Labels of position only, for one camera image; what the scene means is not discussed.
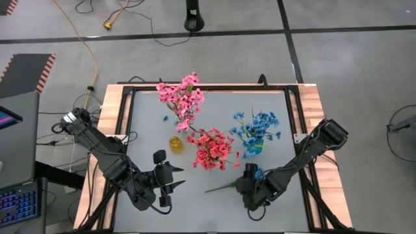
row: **red flower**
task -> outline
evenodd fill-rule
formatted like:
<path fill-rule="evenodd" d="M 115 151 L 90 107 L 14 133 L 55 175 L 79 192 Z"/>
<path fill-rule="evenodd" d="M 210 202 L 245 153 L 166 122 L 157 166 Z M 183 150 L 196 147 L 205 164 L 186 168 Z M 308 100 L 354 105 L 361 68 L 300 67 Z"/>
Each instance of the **red flower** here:
<path fill-rule="evenodd" d="M 200 129 L 200 132 L 201 134 L 197 139 L 195 139 L 195 133 L 187 137 L 187 142 L 198 148 L 196 160 L 192 163 L 193 167 L 201 165 L 206 170 L 214 168 L 225 170 L 226 159 L 232 149 L 232 139 L 215 128 L 211 128 L 209 132 Z"/>

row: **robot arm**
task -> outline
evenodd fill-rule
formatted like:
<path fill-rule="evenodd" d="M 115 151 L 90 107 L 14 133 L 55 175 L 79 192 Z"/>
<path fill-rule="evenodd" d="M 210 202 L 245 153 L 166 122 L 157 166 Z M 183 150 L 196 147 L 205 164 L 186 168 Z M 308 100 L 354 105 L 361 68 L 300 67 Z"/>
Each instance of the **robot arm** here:
<path fill-rule="evenodd" d="M 154 170 L 141 172 L 140 169 L 125 154 L 126 148 L 120 139 L 106 137 L 98 131 L 90 119 L 90 113 L 85 109 L 75 108 L 65 115 L 60 123 L 52 127 L 54 133 L 73 135 L 98 160 L 99 169 L 104 177 L 111 183 L 116 192 L 126 191 L 132 204 L 140 211 L 152 207 L 156 195 L 153 189 L 161 190 L 159 198 L 161 207 L 171 207 L 169 196 L 175 187 L 185 181 L 173 182 L 173 172 L 183 169 L 176 168 L 165 162 L 166 152 L 159 150 L 153 154 Z"/>
<path fill-rule="evenodd" d="M 292 176 L 325 151 L 341 148 L 347 135 L 335 121 L 324 119 L 299 143 L 298 149 L 301 150 L 285 166 L 267 170 L 263 178 L 256 181 L 257 165 L 246 164 L 244 175 L 236 180 L 236 189 L 242 194 L 244 207 L 255 211 L 260 206 L 270 205 L 286 191 Z"/>

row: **keyboard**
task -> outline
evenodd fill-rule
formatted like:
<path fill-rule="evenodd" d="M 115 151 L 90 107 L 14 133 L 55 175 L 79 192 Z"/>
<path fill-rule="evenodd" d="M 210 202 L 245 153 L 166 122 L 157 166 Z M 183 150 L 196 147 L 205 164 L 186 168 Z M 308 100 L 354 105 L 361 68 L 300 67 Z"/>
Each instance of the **keyboard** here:
<path fill-rule="evenodd" d="M 38 217 L 41 196 L 37 182 L 0 190 L 0 228 Z"/>

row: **yellow container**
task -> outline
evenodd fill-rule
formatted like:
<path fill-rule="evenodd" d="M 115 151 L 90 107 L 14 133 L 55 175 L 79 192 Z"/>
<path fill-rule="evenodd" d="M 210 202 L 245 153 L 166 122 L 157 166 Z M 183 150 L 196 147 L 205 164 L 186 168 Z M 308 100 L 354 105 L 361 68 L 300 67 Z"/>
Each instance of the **yellow container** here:
<path fill-rule="evenodd" d="M 182 141 L 181 141 L 181 139 L 179 139 L 179 137 L 173 136 L 169 140 L 169 146 L 170 146 L 170 149 L 172 150 L 172 152 L 174 152 L 174 153 L 182 153 L 182 151 L 183 151 Z"/>

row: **floor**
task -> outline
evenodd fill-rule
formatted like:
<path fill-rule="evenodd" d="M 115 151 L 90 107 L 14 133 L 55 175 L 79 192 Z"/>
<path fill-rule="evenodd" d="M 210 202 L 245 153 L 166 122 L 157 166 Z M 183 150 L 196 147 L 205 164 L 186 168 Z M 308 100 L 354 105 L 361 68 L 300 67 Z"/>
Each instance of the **floor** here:
<path fill-rule="evenodd" d="M 203 32 L 221 33 L 191 37 L 172 47 L 141 36 L 151 33 L 150 22 L 133 13 L 120 14 L 113 29 L 105 30 L 103 20 L 119 7 L 116 0 L 93 0 L 94 11 L 89 14 L 76 13 L 74 6 L 79 1 L 57 1 L 80 35 L 93 40 L 88 44 L 98 60 L 95 95 L 100 100 L 108 84 L 127 81 L 134 75 L 147 81 L 160 77 L 177 81 L 197 72 L 203 83 L 252 83 L 263 73 L 270 83 L 316 83 L 328 117 L 350 133 L 347 144 L 337 152 L 337 160 L 354 227 L 414 233 L 416 166 L 391 154 L 385 126 L 395 111 L 416 99 L 415 1 L 204 0 L 200 1 Z M 88 9 L 88 1 L 79 7 L 81 11 Z M 130 10 L 151 17 L 156 34 L 186 32 L 183 0 L 147 0 Z M 227 31 L 252 33 L 230 36 Z M 85 47 L 73 42 L 74 32 L 53 2 L 19 0 L 11 16 L 0 16 L 0 32 L 0 68 L 14 53 L 57 54 L 40 98 L 40 111 L 70 111 L 75 98 L 86 93 L 94 64 Z M 119 35 L 133 36 L 122 40 Z M 100 41 L 95 36 L 114 37 Z M 65 39 L 48 43 L 15 40 L 39 38 Z M 172 44 L 186 39 L 159 40 Z M 416 109 L 406 109 L 395 121 L 412 114 Z M 50 134 L 51 123 L 59 119 L 41 115 L 38 136 Z M 391 135 L 395 151 L 416 161 L 414 140 L 411 130 Z M 72 150 L 73 146 L 40 146 L 36 159 L 64 164 L 70 162 Z M 86 150 L 76 146 L 74 160 L 85 156 Z M 71 229 L 66 212 L 79 193 L 66 199 L 62 187 L 51 189 L 61 194 L 62 202 L 49 208 L 53 216 L 48 216 L 48 224 L 57 224 L 49 226 L 47 232 Z"/>

